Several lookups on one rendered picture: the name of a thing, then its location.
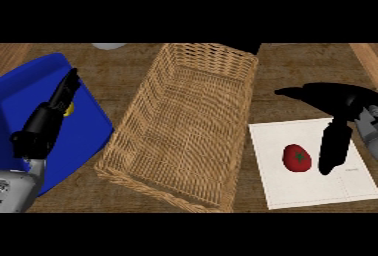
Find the white placemat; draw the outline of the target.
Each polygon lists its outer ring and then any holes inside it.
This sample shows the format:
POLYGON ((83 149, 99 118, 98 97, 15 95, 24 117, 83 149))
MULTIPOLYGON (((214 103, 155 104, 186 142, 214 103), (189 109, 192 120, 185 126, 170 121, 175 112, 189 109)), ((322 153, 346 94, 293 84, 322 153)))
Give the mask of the white placemat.
POLYGON ((319 172, 321 141, 330 122, 331 118, 321 118, 250 125, 269 209, 378 199, 378 186, 355 143, 344 164, 328 175, 319 172), (284 166, 284 149, 291 144, 310 154, 306 172, 293 172, 284 166))

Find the red tomato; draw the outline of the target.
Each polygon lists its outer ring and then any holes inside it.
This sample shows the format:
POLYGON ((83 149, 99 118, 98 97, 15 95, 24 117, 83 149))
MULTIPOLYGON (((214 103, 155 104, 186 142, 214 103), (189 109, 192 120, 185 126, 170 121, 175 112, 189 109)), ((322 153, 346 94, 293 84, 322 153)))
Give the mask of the red tomato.
POLYGON ((285 147, 282 162, 291 172, 306 172, 312 168, 312 157, 304 148, 297 144, 285 147))

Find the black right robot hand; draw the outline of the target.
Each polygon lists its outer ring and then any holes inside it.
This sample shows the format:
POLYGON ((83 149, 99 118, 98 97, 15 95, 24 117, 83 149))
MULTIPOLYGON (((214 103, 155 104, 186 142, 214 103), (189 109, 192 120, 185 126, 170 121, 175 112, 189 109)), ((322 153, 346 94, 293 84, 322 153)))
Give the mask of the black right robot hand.
POLYGON ((328 175, 346 162, 353 132, 347 123, 355 123, 362 108, 378 106, 378 92, 356 85, 315 82, 278 89, 275 94, 303 101, 333 116, 324 130, 318 162, 321 173, 328 175))

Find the blue tray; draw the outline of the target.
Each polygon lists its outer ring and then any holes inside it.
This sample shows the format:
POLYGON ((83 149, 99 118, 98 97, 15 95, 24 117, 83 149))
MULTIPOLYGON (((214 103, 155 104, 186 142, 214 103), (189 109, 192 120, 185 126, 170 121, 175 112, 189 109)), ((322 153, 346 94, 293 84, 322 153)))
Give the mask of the blue tray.
MULTIPOLYGON (((42 102, 48 102, 73 66, 62 53, 21 65, 0 77, 0 170, 28 171, 14 157, 11 135, 24 127, 42 102)), ((95 97, 82 82, 73 99, 74 112, 64 118, 53 150, 48 156, 43 195, 101 151, 114 128, 95 97)))

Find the pale grey round object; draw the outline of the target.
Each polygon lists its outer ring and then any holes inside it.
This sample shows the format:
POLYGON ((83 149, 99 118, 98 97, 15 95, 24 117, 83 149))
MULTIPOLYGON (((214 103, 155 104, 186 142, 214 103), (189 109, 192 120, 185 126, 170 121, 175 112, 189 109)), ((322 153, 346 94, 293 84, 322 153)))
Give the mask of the pale grey round object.
POLYGON ((92 43, 92 45, 101 50, 114 50, 126 46, 127 43, 92 43))

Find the wicker basket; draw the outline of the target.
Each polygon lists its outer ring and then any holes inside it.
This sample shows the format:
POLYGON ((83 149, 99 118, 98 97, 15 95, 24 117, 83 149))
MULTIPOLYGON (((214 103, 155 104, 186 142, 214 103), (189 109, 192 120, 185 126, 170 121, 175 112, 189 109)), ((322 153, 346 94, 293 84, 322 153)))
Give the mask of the wicker basket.
POLYGON ((217 43, 163 45, 95 165, 194 213, 234 210, 259 58, 217 43))

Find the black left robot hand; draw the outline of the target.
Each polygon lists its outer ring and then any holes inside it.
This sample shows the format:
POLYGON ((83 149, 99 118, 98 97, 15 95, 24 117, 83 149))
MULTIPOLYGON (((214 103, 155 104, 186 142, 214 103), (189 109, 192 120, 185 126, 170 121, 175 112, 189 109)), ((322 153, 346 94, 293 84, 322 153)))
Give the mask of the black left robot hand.
POLYGON ((77 69, 62 78, 52 97, 33 111, 21 131, 11 135, 14 157, 45 159, 53 149, 64 121, 64 114, 82 86, 77 69))

